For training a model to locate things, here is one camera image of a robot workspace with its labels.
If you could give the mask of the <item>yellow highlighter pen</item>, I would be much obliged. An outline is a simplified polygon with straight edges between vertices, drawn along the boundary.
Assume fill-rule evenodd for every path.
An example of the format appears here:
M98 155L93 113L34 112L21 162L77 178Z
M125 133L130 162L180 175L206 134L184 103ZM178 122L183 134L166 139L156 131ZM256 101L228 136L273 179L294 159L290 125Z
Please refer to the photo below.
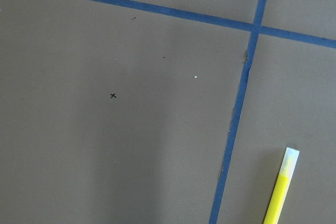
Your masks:
M265 224L277 224L296 168L299 151L286 148L279 174L264 218Z

